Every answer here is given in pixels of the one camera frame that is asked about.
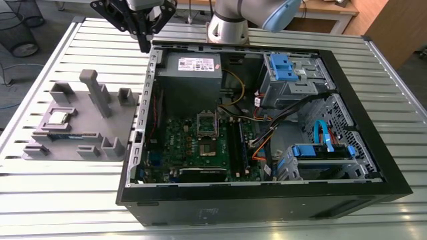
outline blue cable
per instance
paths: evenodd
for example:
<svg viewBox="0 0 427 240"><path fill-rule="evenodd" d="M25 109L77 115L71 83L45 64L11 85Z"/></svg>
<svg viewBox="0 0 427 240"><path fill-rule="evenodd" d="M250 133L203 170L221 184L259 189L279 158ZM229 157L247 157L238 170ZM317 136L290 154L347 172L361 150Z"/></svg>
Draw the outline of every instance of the blue cable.
<svg viewBox="0 0 427 240"><path fill-rule="evenodd" d="M14 107L19 106L21 104L22 104L22 103L18 103L18 104L11 105L11 106L0 107L0 110L14 108Z"/></svg>
<svg viewBox="0 0 427 240"><path fill-rule="evenodd" d="M314 123L314 143L319 144L321 140L319 140L319 126L322 126L322 130L323 130L323 142L326 143L326 147L327 147L327 151L329 152L334 152L334 147L333 147L333 142L331 142L331 135L329 133L329 125L326 123L326 121L323 120L317 120Z"/></svg>

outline black case frame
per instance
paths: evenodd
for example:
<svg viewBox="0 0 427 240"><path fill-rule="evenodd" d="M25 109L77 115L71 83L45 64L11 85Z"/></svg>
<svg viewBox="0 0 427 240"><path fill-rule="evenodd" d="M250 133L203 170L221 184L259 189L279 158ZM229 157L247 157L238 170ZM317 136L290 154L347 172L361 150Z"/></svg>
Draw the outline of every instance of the black case frame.
<svg viewBox="0 0 427 240"><path fill-rule="evenodd" d="M117 204L126 206L145 226L199 225L339 218L379 202L413 193L379 132L331 51L286 47L154 41L154 49L183 46L193 52L205 47L235 48L254 53L318 53L338 93L375 161L384 182L263 184L255 186L126 187L129 157L125 159Z"/></svg>

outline sticker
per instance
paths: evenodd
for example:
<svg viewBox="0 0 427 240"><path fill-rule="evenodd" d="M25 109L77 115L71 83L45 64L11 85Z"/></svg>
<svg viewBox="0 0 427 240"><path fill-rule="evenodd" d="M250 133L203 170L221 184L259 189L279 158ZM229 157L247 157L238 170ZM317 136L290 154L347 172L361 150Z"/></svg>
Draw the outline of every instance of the sticker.
<svg viewBox="0 0 427 240"><path fill-rule="evenodd" d="M178 71L214 72L214 58L182 57L178 60Z"/></svg>
<svg viewBox="0 0 427 240"><path fill-rule="evenodd" d="M273 169L270 168L270 166L267 164L265 165L265 171L269 174L269 176L270 176L270 174L273 174Z"/></svg>
<svg viewBox="0 0 427 240"><path fill-rule="evenodd" d="M259 97L255 98L255 107L261 107L262 99Z"/></svg>
<svg viewBox="0 0 427 240"><path fill-rule="evenodd" d="M295 73L307 75L305 69L295 69Z"/></svg>

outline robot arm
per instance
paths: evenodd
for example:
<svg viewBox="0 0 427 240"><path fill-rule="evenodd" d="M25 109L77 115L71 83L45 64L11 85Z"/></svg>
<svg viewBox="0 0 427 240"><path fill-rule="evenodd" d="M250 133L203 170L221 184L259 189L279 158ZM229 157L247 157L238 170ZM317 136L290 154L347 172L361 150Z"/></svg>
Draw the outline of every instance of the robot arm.
<svg viewBox="0 0 427 240"><path fill-rule="evenodd" d="M138 39L143 53L151 50L151 39L166 26L177 11L175 0L98 0L94 10L122 31ZM161 6L161 15L151 19L154 7Z"/></svg>
<svg viewBox="0 0 427 240"><path fill-rule="evenodd" d="M209 39L214 43L246 44L249 21L265 30L279 32L290 24L302 0L217 0L215 16L209 25ZM141 51L151 50L151 39L177 12L177 0L97 0L95 11L122 31L138 39ZM151 19L154 7L161 15Z"/></svg>
<svg viewBox="0 0 427 240"><path fill-rule="evenodd" d="M282 31L299 11L302 0L217 0L209 25L214 43L246 44L250 20L270 32Z"/></svg>

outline ram slot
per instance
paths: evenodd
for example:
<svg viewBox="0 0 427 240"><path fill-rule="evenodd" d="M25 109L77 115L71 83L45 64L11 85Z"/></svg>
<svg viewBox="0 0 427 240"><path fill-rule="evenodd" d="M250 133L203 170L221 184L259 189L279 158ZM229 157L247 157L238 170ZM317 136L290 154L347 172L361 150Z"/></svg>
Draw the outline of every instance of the ram slot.
<svg viewBox="0 0 427 240"><path fill-rule="evenodd" d="M239 178L246 174L239 122L231 121L227 125L227 144L231 175Z"/></svg>

